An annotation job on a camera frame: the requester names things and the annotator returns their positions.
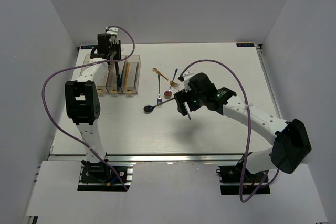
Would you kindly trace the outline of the gold chopstick slanted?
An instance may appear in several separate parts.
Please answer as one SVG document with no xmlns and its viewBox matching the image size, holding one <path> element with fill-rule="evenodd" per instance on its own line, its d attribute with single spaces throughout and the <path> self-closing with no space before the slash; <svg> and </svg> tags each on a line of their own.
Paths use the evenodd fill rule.
<svg viewBox="0 0 336 224">
<path fill-rule="evenodd" d="M 130 63 L 126 62 L 124 64 L 124 74 L 123 74 L 123 84 L 122 84 L 123 87 L 127 86 L 129 69 L 130 69 Z"/>
</svg>

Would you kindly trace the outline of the blue knife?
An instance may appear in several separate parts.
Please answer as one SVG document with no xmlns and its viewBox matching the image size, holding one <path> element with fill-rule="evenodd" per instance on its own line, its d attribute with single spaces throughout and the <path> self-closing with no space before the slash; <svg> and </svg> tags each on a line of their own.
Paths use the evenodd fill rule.
<svg viewBox="0 0 336 224">
<path fill-rule="evenodd" d="M 118 71 L 117 88 L 120 89 L 122 87 L 122 81 L 123 81 L 124 62 L 117 62 L 116 71 Z"/>
</svg>

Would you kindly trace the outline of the rainbow purple spoon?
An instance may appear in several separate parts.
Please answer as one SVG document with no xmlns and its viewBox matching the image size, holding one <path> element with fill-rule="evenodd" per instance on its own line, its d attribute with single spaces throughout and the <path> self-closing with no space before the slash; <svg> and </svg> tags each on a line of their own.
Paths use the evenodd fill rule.
<svg viewBox="0 0 336 224">
<path fill-rule="evenodd" d="M 172 91 L 171 91 L 171 89 L 172 89 L 172 87 L 173 87 L 173 82 L 174 82 L 174 79 L 175 79 L 175 77 L 176 77 L 176 75 L 177 75 L 177 72 L 178 72 L 178 68 L 175 69 L 174 76 L 173 76 L 173 79 L 172 79 L 172 81 L 171 81 L 171 83 L 170 83 L 170 87 L 169 87 L 169 89 L 166 90 L 166 91 L 164 92 L 164 96 L 165 96 L 165 97 L 170 98 L 171 95 L 172 95 Z"/>
</svg>

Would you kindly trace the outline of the rainbow green fork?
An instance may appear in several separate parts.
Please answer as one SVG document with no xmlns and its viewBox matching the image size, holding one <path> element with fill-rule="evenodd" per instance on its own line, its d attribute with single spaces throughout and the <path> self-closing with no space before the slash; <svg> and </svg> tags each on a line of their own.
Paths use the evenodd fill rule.
<svg viewBox="0 0 336 224">
<path fill-rule="evenodd" d="M 161 76 L 158 74 L 158 98 L 157 98 L 157 105 L 162 104 L 162 97 L 161 97 Z"/>
</svg>

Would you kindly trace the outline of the black spoon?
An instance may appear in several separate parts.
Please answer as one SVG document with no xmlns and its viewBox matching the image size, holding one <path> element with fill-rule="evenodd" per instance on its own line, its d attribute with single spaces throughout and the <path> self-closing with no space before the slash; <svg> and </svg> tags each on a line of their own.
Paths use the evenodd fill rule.
<svg viewBox="0 0 336 224">
<path fill-rule="evenodd" d="M 154 106 L 146 105 L 146 106 L 143 108 L 143 111 L 144 111 L 144 113 L 146 113 L 146 114 L 150 114 L 150 113 L 153 112 L 153 110 L 154 110 L 155 108 L 157 108 L 157 107 L 159 107 L 159 106 L 161 106 L 161 105 L 163 105 L 163 104 L 165 104 L 165 103 L 168 103 L 168 102 L 170 102 L 170 101 L 173 101 L 173 100 L 174 100 L 174 98 L 170 98 L 170 99 L 168 99 L 168 100 L 166 100 L 166 101 L 164 101 L 164 102 L 161 102 L 160 104 L 154 105 Z"/>
</svg>

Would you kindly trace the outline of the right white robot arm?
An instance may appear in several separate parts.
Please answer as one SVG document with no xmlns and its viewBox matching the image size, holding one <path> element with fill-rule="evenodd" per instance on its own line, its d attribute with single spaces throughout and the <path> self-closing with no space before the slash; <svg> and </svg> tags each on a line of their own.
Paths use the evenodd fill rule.
<svg viewBox="0 0 336 224">
<path fill-rule="evenodd" d="M 303 122 L 291 122 L 247 106 L 242 98 L 228 89 L 217 89 L 204 73 L 185 72 L 179 77 L 184 89 L 175 93 L 177 110 L 183 115 L 205 106 L 222 116 L 234 119 L 266 139 L 272 147 L 263 151 L 248 153 L 237 166 L 238 177 L 247 182 L 258 172 L 279 169 L 292 174 L 311 152 L 311 144 Z"/>
</svg>

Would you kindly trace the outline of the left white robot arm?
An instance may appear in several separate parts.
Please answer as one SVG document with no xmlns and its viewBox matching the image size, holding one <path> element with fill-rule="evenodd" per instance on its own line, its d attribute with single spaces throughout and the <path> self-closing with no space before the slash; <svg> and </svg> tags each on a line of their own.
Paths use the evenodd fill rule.
<svg viewBox="0 0 336 224">
<path fill-rule="evenodd" d="M 93 47 L 89 57 L 90 65 L 74 81 L 65 84 L 66 112 L 78 128 L 82 141 L 86 144 L 84 165 L 95 165 L 93 176 L 101 182 L 110 178 L 111 168 L 103 163 L 106 152 L 102 146 L 98 130 L 100 102 L 96 83 L 107 73 L 110 59 L 120 59 L 120 44 L 117 36 L 111 33 L 97 35 L 98 45 Z"/>
</svg>

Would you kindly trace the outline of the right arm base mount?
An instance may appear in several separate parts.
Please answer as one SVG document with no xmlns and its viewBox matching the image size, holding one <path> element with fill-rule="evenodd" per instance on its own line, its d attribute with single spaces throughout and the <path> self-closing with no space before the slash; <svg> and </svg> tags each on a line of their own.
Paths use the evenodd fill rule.
<svg viewBox="0 0 336 224">
<path fill-rule="evenodd" d="M 237 166 L 237 163 L 241 159 L 241 155 L 221 155 L 216 168 L 216 174 L 219 178 L 220 193 L 221 195 L 239 195 L 241 167 Z M 271 193 L 268 176 L 262 183 L 262 178 L 265 175 L 265 171 L 258 172 L 256 174 L 250 174 L 245 172 L 242 194 L 243 196 L 250 195 L 258 185 L 261 187 L 256 191 L 256 195 L 269 195 Z"/>
</svg>

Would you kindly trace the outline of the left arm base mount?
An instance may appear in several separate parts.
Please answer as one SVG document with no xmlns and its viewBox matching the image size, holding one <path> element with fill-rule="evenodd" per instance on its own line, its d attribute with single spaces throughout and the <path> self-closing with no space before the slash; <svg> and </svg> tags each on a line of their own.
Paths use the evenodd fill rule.
<svg viewBox="0 0 336 224">
<path fill-rule="evenodd" d="M 131 167 L 115 166 L 114 169 L 102 162 L 82 160 L 77 191 L 126 192 L 131 185 Z"/>
</svg>

